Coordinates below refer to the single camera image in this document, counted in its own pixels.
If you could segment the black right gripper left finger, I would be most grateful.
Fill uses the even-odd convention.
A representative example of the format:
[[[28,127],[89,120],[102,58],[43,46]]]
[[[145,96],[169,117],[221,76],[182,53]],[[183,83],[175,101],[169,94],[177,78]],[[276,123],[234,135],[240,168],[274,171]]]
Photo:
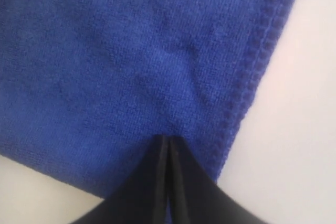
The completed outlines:
[[[164,223],[167,207],[166,167],[169,143],[156,135],[125,182],[76,224]]]

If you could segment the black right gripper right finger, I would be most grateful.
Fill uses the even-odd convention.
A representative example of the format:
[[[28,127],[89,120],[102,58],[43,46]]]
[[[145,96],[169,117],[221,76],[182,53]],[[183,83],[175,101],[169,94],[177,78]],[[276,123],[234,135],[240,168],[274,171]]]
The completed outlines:
[[[181,137],[169,137],[167,186],[173,223],[254,224],[260,219],[225,194]]]

